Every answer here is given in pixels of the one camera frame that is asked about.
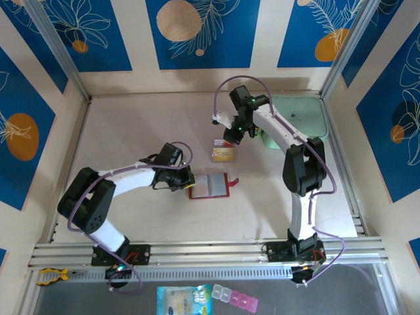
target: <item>green object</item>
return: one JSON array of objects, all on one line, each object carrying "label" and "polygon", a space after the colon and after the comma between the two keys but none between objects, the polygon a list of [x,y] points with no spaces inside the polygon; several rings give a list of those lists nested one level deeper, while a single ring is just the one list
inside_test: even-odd
[{"label": "green object", "polygon": [[[319,98],[314,96],[273,96],[273,105],[295,128],[310,138],[328,137],[328,127]],[[279,149],[268,133],[262,131],[264,144]]]}]

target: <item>white floor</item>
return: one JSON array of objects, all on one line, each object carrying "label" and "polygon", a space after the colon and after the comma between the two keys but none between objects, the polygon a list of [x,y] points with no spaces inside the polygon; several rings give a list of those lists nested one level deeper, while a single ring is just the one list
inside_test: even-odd
[{"label": "white floor", "polygon": [[[227,94],[219,109],[234,114]],[[131,241],[216,241],[285,238],[291,218],[291,196],[282,180],[284,155],[260,138],[244,138],[234,163],[213,163],[212,143],[224,128],[211,123],[213,94],[139,94],[95,98],[73,165],[72,180],[82,167],[109,170],[158,153],[165,142],[183,141],[194,151],[195,173],[227,172],[240,183],[229,198],[189,200],[186,192],[139,188],[113,200],[108,218]],[[325,144],[327,164],[338,192],[318,199],[316,226],[357,236],[333,154]],[[324,190],[331,183],[324,181]],[[69,232],[59,217],[54,242],[86,242]]]}]

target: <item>white wall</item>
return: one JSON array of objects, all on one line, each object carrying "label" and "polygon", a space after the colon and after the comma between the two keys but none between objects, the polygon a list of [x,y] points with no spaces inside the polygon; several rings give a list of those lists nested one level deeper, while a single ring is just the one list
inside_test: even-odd
[{"label": "white wall", "polygon": [[[265,78],[273,89],[318,90],[326,68],[277,69],[293,3],[261,0],[251,67],[249,69],[159,70],[145,1],[112,0],[115,16],[129,55],[132,72],[91,72],[81,77],[92,95],[209,92],[227,77],[239,74]],[[250,89],[258,87],[254,82]]]},{"label": "white wall", "polygon": [[405,0],[349,89],[340,79],[327,100],[366,223],[385,243],[409,314],[420,314],[420,269],[408,245],[420,237],[420,190],[391,202],[356,107],[419,22],[420,3]]},{"label": "white wall", "polygon": [[58,179],[82,99],[72,85],[67,86],[65,95],[60,93],[2,10],[0,30],[1,48],[56,114],[24,209],[19,211],[0,202],[0,247],[9,253],[0,274],[0,313],[9,315],[16,304],[33,246],[57,203],[63,184]]}]

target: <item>snack bag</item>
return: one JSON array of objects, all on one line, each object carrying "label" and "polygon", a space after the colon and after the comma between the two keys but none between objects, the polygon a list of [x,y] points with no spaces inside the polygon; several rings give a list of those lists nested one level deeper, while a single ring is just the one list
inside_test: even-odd
[{"label": "snack bag", "polygon": [[156,315],[212,315],[211,285],[158,287]]}]

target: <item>purple cable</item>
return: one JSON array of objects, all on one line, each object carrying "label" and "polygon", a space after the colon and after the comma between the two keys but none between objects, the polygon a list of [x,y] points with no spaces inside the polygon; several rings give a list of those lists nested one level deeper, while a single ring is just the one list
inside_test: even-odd
[{"label": "purple cable", "polygon": [[[219,95],[219,93],[220,93],[220,91],[221,91],[221,89],[222,89],[222,87],[223,87],[223,85],[225,85],[226,83],[228,83],[229,81],[231,81],[231,80],[233,80],[233,79],[239,79],[239,78],[247,78],[247,79],[252,79],[252,80],[254,80],[254,81],[256,81],[256,82],[259,82],[264,88],[265,88],[265,90],[266,90],[266,92],[267,92],[267,95],[268,95],[268,103],[269,103],[269,105],[270,105],[270,111],[271,111],[271,114],[273,115],[273,117],[283,126],[283,127],[285,127],[290,133],[291,133],[291,135],[296,139],[296,140],[298,140],[299,142],[302,142],[302,144],[315,156],[315,158],[318,160],[318,162],[320,162],[320,164],[321,164],[321,166],[325,169],[325,171],[327,172],[327,174],[328,174],[328,177],[329,177],[329,179],[331,180],[331,183],[332,183],[332,185],[333,185],[333,189],[331,190],[331,191],[328,191],[328,192],[316,192],[315,194],[311,194],[311,196],[310,196],[310,200],[309,200],[309,218],[308,218],[308,224],[309,225],[312,225],[312,218],[311,218],[311,216],[312,216],[312,200],[313,200],[313,198],[314,197],[316,197],[316,196],[319,196],[319,195],[332,195],[332,194],[335,194],[336,193],[336,191],[337,191],[337,183],[335,182],[335,179],[334,179],[334,176],[333,176],[333,174],[331,173],[331,171],[329,170],[329,168],[328,168],[328,166],[326,165],[326,163],[323,161],[323,159],[320,157],[320,155],[318,154],[318,153],[316,153],[316,151],[305,141],[305,140],[303,140],[300,136],[295,136],[295,131],[284,121],[284,120],[282,120],[280,117],[278,117],[276,114],[275,114],[275,112],[274,112],[274,106],[273,106],[273,99],[272,99],[272,95],[271,95],[271,92],[270,92],[270,89],[268,88],[268,86],[264,83],[264,82],[262,82],[260,79],[258,79],[258,78],[256,78],[256,77],[253,77],[252,75],[235,75],[235,76],[233,76],[233,77],[230,77],[230,78],[228,78],[228,79],[226,79],[226,80],[224,80],[220,85],[219,85],[219,87],[217,88],[217,90],[216,90],[216,93],[215,93],[215,98],[214,98],[214,101],[213,101],[213,111],[214,111],[214,115],[216,115],[217,114],[217,96]],[[340,253],[333,259],[333,261],[328,265],[328,266],[326,266],[320,273],[318,273],[317,275],[315,275],[315,277],[313,277],[312,279],[310,279],[307,283],[306,283],[306,285],[307,284],[309,284],[310,282],[312,282],[313,280],[315,280],[319,275],[321,275],[321,274],[323,274],[326,270],[328,270],[328,268],[330,267],[330,266],[332,266],[333,265],[333,263],[338,259],[338,258],[340,258],[341,257],[341,255],[344,253],[344,251],[345,251],[345,249],[346,249],[346,243],[345,243],[345,241],[342,239],[342,238],[340,238],[339,236],[336,236],[336,235],[333,235],[333,234],[329,234],[329,233],[325,233],[325,232],[322,232],[322,231],[319,231],[319,230],[317,230],[314,226],[312,227],[312,229],[315,231],[315,232],[317,232],[317,233],[319,233],[319,234],[323,234],[323,235],[325,235],[325,236],[329,236],[329,237],[332,237],[332,238],[336,238],[336,239],[338,239],[342,244],[343,244],[343,248],[341,249],[341,251],[340,251]]]},{"label": "purple cable", "polygon": [[[175,142],[172,142],[171,144],[181,144],[181,145],[187,147],[187,149],[190,151],[190,159],[188,160],[188,162],[186,162],[185,164],[183,164],[181,166],[165,166],[165,165],[138,165],[138,166],[136,166],[136,165],[132,165],[132,166],[123,167],[122,169],[116,169],[115,171],[110,171],[110,172],[106,173],[105,175],[102,175],[101,177],[98,177],[91,185],[89,185],[89,187],[85,190],[84,193],[82,193],[81,197],[77,201],[76,205],[74,206],[74,208],[73,208],[73,210],[70,213],[70,216],[68,218],[67,228],[72,232],[83,232],[82,230],[80,230],[78,228],[72,228],[72,222],[73,222],[74,216],[75,216],[77,210],[79,209],[80,205],[83,203],[83,200],[86,198],[86,196],[89,194],[89,192],[101,180],[106,179],[106,178],[111,177],[111,176],[114,176],[114,175],[117,175],[117,174],[122,174],[122,173],[125,173],[125,172],[128,172],[128,171],[132,171],[132,170],[135,170],[135,169],[147,169],[147,168],[151,168],[151,167],[160,168],[160,169],[183,169],[183,168],[189,166],[189,164],[191,164],[192,158],[194,156],[193,153],[192,153],[191,147],[189,145],[187,145],[186,143],[183,143],[181,141],[175,141]],[[90,236],[88,234],[85,234],[85,235],[93,243],[97,244],[105,252],[107,252],[113,258],[117,259],[120,263],[124,264],[127,268],[129,268],[134,273],[134,275],[137,277],[138,286],[135,290],[133,290],[133,291],[117,291],[117,292],[121,293],[121,294],[136,294],[136,293],[138,293],[141,289],[142,280],[141,280],[140,274],[136,271],[136,269],[132,265],[130,265],[128,262],[126,262],[124,259],[122,259],[120,256],[116,255],[114,252],[110,251],[105,246],[98,243],[98,241],[96,239],[94,239],[92,236]],[[112,289],[111,280],[112,280],[112,277],[108,280],[108,285],[110,286],[110,289]]]}]

